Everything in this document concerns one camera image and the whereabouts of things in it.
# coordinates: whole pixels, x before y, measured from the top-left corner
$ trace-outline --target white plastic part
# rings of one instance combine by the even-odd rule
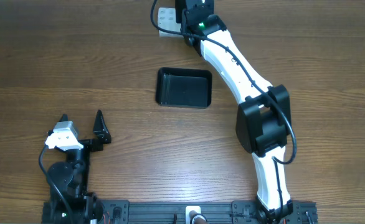
[[[275,172],[275,165],[272,157],[275,156],[277,159],[282,161],[284,153],[285,147],[276,147],[275,149],[267,152],[263,158],[257,156],[256,153],[252,153],[258,182],[257,197],[267,210],[278,209],[281,207],[277,185],[277,173]],[[278,173],[283,204],[285,205],[290,200],[290,194],[287,190],[285,172],[282,164],[278,164]]]
[[[176,9],[160,7],[158,11],[158,26],[160,28],[180,32],[181,24],[176,22]],[[159,30],[160,37],[182,37],[181,35],[168,34]]]
[[[256,84],[264,91],[267,92],[269,86],[272,86],[270,82],[261,77],[253,67],[248,63],[245,57],[239,52],[237,46],[231,38],[229,31],[219,30],[207,36],[208,38],[220,42],[238,57],[242,62],[249,75],[253,78]],[[247,78],[246,74],[240,66],[233,60],[230,53],[226,52],[223,48],[219,47],[212,42],[202,40],[201,41],[201,53],[205,60],[207,60],[213,67],[219,72],[223,80],[231,89],[238,104],[245,101],[247,96],[255,98],[260,95],[260,92],[252,87],[251,82]]]
[[[48,145],[49,149],[58,147],[66,151],[84,147],[77,141],[78,132],[72,121],[58,122],[52,131],[53,133],[45,140],[45,144]]]

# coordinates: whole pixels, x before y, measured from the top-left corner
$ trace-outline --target wood grain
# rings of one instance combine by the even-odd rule
[[[113,136],[92,154],[89,188],[100,198],[255,197],[234,97],[181,39],[158,37],[151,3],[0,1],[0,222],[40,222],[45,132],[67,113],[89,138],[97,109]],[[218,0],[216,13],[253,67],[290,92],[299,147],[285,168],[292,198],[317,202],[320,223],[365,223],[365,1]],[[160,67],[210,70],[210,107],[158,106]],[[49,151],[44,160],[63,159]]]

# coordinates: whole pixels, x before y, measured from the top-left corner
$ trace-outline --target tabletop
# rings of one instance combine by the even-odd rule
[[[113,136],[91,157],[88,187],[100,198],[255,198],[232,93],[182,39],[159,38],[151,4],[0,1],[0,222],[40,222],[49,199],[37,162],[46,132],[66,113],[79,138],[90,138],[98,109]],[[254,69],[290,92],[292,199],[316,202],[320,223],[365,223],[365,1],[218,0],[215,13]],[[211,105],[159,106],[161,67],[210,70]],[[62,160],[48,151],[44,164]]]

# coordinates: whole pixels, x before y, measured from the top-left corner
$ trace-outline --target wire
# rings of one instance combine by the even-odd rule
[[[61,201],[64,203],[66,210],[69,213],[69,218],[70,218],[70,223],[73,224],[73,213],[72,213],[72,209],[70,208],[70,205],[68,204],[68,202],[66,201],[65,197],[62,195],[62,193],[59,191],[58,187],[54,184],[54,181],[51,179],[50,175],[47,173],[47,171],[45,171],[42,160],[43,160],[43,156],[45,151],[48,149],[48,145],[45,145],[43,150],[41,150],[40,156],[39,156],[39,166],[41,168],[41,171],[44,173],[45,177],[47,178],[48,184],[50,185],[50,187],[52,187],[58,194],[58,196],[60,197]]]
[[[253,80],[253,78],[250,76],[249,72],[246,70],[246,68],[244,67],[244,65],[242,64],[242,62],[239,60],[239,58],[233,53],[233,51],[231,51],[228,47],[224,46],[222,43],[219,43],[215,40],[212,40],[206,36],[201,36],[201,35],[196,35],[196,34],[189,34],[189,33],[185,33],[185,32],[176,32],[176,31],[171,31],[171,30],[166,30],[163,28],[160,28],[154,21],[153,19],[153,12],[156,6],[156,3],[158,2],[158,0],[154,0],[153,4],[152,4],[152,8],[151,8],[151,22],[152,25],[157,28],[157,30],[163,31],[165,33],[169,33],[169,34],[176,34],[176,35],[182,35],[185,37],[193,37],[199,40],[206,40],[209,41],[213,44],[218,45],[219,47],[223,48],[226,52],[230,53],[232,58],[237,62],[237,65],[239,65],[241,67],[241,69],[244,71],[244,73],[246,74],[247,78],[249,79],[249,81],[252,83],[252,86],[254,86],[266,99],[267,101],[276,109],[276,111],[278,112],[278,114],[282,117],[283,122],[285,123],[285,125],[288,128],[288,133],[290,134],[290,136],[292,137],[292,155],[289,158],[289,160],[285,161],[281,161],[279,159],[277,159],[275,156],[272,157],[272,159],[274,160],[275,163],[275,172],[276,172],[276,176],[277,176],[277,185],[278,185],[278,193],[280,196],[280,203],[281,203],[281,212],[280,212],[280,218],[282,216],[282,210],[283,210],[283,199],[282,199],[282,191],[280,188],[280,179],[279,179],[279,172],[278,172],[278,166],[277,163],[282,164],[282,165],[288,165],[291,164],[296,157],[296,152],[297,152],[297,142],[296,142],[296,135],[293,132],[293,128],[288,120],[288,118],[286,117],[286,115],[284,114],[284,112],[282,111],[281,107],[278,106],[277,102],[275,102],[271,96],[269,96],[268,94],[265,94],[265,92],[256,84],[256,82]]]

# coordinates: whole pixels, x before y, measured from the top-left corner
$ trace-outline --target black plastic tray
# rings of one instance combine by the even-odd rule
[[[212,73],[198,69],[160,68],[156,102],[161,106],[207,108],[212,102]]]

